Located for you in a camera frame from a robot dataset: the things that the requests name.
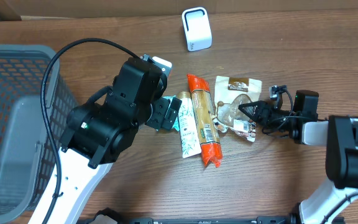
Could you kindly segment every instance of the white charger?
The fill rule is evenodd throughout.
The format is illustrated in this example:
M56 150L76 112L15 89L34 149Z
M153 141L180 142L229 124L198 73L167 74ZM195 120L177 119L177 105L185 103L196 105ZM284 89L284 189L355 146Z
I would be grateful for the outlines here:
M212 45L208 14L203 7L195 7L181 14L189 51L207 49Z

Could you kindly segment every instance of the wood grain surface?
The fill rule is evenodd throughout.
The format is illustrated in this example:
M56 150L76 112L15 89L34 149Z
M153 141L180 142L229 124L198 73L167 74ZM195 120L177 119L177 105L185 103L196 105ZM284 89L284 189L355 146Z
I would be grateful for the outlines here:
M173 63L165 95L187 90L186 74L216 75L317 91L320 118L358 116L358 10L210 15L213 45L187 52L180 16L0 22L0 44L44 44L58 51L85 37L116 41L142 55ZM80 103L118 74L125 53L83 44L63 55L60 73ZM284 108L288 107L284 99ZM182 159L176 132L143 127L89 199L82 218L110 207L153 218L252 218L286 215L326 178L324 147L257 133L251 144L220 134L223 162L205 168L199 156ZM358 201L342 213L358 223ZM26 222L31 212L16 220Z

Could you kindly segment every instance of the black cable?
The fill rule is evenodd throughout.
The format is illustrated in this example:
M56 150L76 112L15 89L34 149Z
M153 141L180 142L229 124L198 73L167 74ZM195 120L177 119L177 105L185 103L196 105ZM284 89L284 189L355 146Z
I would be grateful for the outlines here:
M163 95L164 91L167 89L168 86L168 78L162 74L161 75L161 82L162 82L162 89L155 94L155 98L159 99Z
M349 197L346 195L346 197L339 203L337 204L327 215L324 216L324 220L321 222L321 224L325 224L327 223L327 221L331 218L332 215L334 215L334 213L340 209L342 207L342 205L344 205L346 202L351 203L351 199L354 197L357 197L358 193L350 195Z
M112 45L113 47L116 47L126 53L128 53L130 56L134 57L134 58L139 58L136 54L134 54L133 52L131 52L130 50L126 49L125 47L116 44L110 40L105 40L105 39L99 39L99 38L85 38L85 39L81 39L81 40L77 40L74 41L70 44L68 44L66 47L62 48L61 50L59 50L56 55L51 59L51 61L48 64L47 69L45 69L45 73L44 73L44 78L42 79L42 86L41 86L41 110L42 110L42 118L44 119L44 123L45 123L45 127L47 129L47 134L48 134L48 138L52 147L52 151L53 151L53 156L56 160L56 172L57 172L57 181L56 181L56 187L55 187L55 193L53 194L52 197L52 201L50 203L48 212L43 220L43 224L46 224L49 220L50 215L52 214L53 208L55 207L57 198L59 197L59 191L60 191L60 185L61 185L61 181L62 181L62 165L60 163L60 158L59 158L59 153L58 153L58 149L57 146L55 144L55 141L53 140L53 132L52 129L50 127L50 121L49 121L49 117L47 114L47 104L45 101L45 90L47 87L47 80L48 80L48 76L50 71L52 70L53 65L55 64L55 62L59 59L59 57L66 52L68 49L78 45L78 44L82 44L82 43L86 43L86 42L100 42L100 43L104 43L104 44L109 44Z
M281 118L276 118L276 119L273 119L271 122L274 122L274 121L278 121L280 119L286 119L288 120L288 118L296 118L296 119L309 119L309 120L313 120L311 118L308 118L308 117L304 117L304 116L284 116L284 117L281 117Z
M98 99L100 99L102 96L104 96L106 93L108 93L109 90L112 90L112 86L105 86L102 89L98 90L96 93L94 93L87 101L86 103L95 103Z
M291 110L290 110L290 114L288 116L291 116L292 115L292 112L293 112L293 101L292 101L292 96L290 94L290 92L288 90L284 90L284 92L288 95L288 98L290 99L290 104L291 104ZM280 124L277 128L275 128L273 131L269 131L269 132L265 132L265 127L262 128L262 133L266 134L266 135L269 135L269 134L272 134L276 131L279 131L280 128L282 126L284 126L284 124L288 121L288 119L286 119L282 124Z

